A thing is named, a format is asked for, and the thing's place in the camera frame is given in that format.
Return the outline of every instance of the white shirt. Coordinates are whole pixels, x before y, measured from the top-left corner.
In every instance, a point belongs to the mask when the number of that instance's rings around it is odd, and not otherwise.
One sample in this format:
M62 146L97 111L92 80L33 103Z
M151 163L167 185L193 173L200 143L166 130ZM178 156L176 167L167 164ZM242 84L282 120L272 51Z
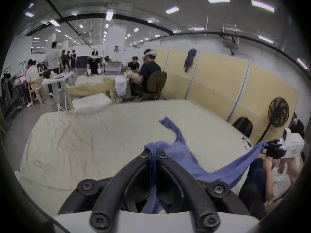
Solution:
M60 52L56 49L50 49L46 53L45 60L47 61L47 65L49 69L58 68L58 58L61 56Z
M27 71L26 71L26 82L27 83L30 81L34 81L39 77L40 76L39 76L38 69L37 69L36 65L33 65L27 69Z

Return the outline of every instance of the black chair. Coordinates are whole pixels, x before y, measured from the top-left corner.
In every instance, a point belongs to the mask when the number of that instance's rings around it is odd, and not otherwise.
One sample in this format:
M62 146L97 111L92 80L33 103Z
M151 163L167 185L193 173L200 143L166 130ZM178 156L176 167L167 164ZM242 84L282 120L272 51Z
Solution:
M237 130L239 130L247 138L250 137L253 131L253 124L246 117L240 117L238 120L234 122L232 126L235 127Z

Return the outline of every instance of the blue rag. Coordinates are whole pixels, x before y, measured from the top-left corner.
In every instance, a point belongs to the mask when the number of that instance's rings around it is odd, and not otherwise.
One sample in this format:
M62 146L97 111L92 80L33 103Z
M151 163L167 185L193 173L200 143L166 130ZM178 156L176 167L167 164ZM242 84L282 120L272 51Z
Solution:
M144 208L142 209L142 213L156 214L163 209L156 198L157 149L163 150L170 158L172 158L186 171L188 171L196 180L206 181L209 183L214 181L223 181L228 184L230 188L232 188L240 181L245 170L258 157L258 155L266 146L266 142L259 142L251 151L231 162L229 165L224 166L214 173L208 173L198 164L196 158L188 150L180 129L168 117L165 117L159 122L166 128L173 130L177 137L172 145L161 141L156 143L149 143L144 146L144 149L148 149L151 153L151 194Z

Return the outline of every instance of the sheet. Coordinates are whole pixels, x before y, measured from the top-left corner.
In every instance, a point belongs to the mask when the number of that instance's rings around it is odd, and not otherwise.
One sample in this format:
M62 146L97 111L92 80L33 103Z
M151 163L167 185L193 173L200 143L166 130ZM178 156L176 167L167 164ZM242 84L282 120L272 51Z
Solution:
M185 100L122 103L93 111L42 115L25 146L20 182L49 215L84 179L114 176L149 142L172 144L159 123L168 116L181 129L199 164L214 172L246 153L243 135L211 111ZM233 189L239 192L247 171Z

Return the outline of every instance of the black office chair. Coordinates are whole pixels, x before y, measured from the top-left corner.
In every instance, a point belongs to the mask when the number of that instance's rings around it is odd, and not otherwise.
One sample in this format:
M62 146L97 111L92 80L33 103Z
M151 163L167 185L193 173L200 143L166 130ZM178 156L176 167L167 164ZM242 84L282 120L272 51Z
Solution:
M166 72L154 72L152 73L147 80L147 89L148 92L138 92L146 100L160 99L161 90L166 83Z
M253 124L246 117L240 117L238 120L234 122L232 126L235 127L237 130L239 130L247 138L250 137L253 131Z

